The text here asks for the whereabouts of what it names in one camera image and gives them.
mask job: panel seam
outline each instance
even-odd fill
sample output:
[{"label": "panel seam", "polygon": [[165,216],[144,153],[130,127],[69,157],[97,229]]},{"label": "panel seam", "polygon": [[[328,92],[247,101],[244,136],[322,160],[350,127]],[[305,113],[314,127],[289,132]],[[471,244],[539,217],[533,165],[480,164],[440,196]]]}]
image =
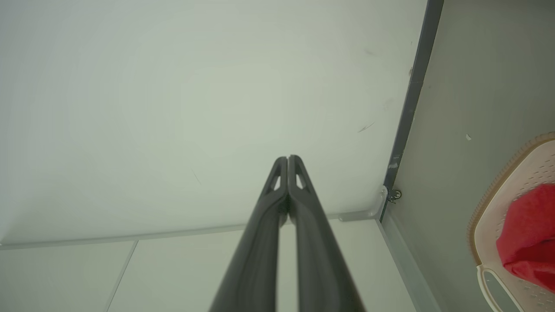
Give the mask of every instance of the panel seam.
[{"label": "panel seam", "polygon": [[138,243],[139,243],[139,241],[136,240],[136,241],[133,242],[133,245],[131,246],[129,254],[127,255],[127,258],[125,259],[125,262],[123,263],[122,269],[119,272],[118,278],[117,278],[117,280],[115,280],[114,288],[112,289],[112,292],[110,293],[110,296],[108,297],[108,300],[106,301],[106,306],[104,307],[104,310],[103,310],[104,312],[108,312],[108,310],[110,309],[112,301],[114,300],[114,297],[115,297],[115,293],[118,290],[119,283],[122,282],[123,274],[125,273],[125,270],[127,269],[127,265],[129,264],[129,261],[131,260],[131,257],[133,256],[133,253],[135,252],[135,248],[137,247]]}]

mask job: metal bracket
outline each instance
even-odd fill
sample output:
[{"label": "metal bracket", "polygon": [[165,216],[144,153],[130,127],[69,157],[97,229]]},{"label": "metal bracket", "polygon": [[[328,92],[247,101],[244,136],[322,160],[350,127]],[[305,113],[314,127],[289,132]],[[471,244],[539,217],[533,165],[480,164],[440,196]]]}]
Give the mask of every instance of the metal bracket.
[{"label": "metal bracket", "polygon": [[358,220],[379,219],[387,200],[389,200],[387,187],[382,185],[378,195],[378,199],[372,207],[361,212],[341,213],[339,214],[339,221],[349,222]]}]

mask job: white wall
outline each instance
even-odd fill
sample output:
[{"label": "white wall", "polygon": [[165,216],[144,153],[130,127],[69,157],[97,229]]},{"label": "white wall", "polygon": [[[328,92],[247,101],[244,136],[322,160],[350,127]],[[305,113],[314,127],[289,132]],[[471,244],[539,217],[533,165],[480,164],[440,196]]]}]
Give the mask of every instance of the white wall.
[{"label": "white wall", "polygon": [[0,243],[245,224],[289,154],[367,209],[425,6],[0,1]]},{"label": "white wall", "polygon": [[[377,222],[331,220],[330,224],[367,310],[414,312]],[[208,310],[241,235],[242,231],[233,231],[139,241],[109,312]],[[0,274],[11,272],[0,286],[0,311],[50,311],[41,306],[41,301],[47,300],[57,312],[105,312],[106,303],[110,302],[106,295],[117,284],[131,242],[114,244],[120,245],[0,250]],[[106,245],[117,249],[119,262],[107,265],[99,260],[116,254],[115,250],[100,248]],[[70,249],[78,249],[80,258],[67,257],[65,250]],[[297,311],[293,225],[282,228],[279,253],[278,311]],[[80,279],[76,279],[75,272],[80,269],[87,275],[78,274]],[[110,277],[111,283],[93,283],[102,276]],[[93,284],[98,286],[93,291],[103,294],[94,300],[89,289]]]}]

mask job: red cloth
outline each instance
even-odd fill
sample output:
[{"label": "red cloth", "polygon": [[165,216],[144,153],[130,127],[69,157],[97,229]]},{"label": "red cloth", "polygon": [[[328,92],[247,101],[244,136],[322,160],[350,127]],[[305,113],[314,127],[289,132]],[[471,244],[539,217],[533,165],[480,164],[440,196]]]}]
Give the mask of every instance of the red cloth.
[{"label": "red cloth", "polygon": [[555,293],[555,184],[514,201],[496,243],[505,269]]}]

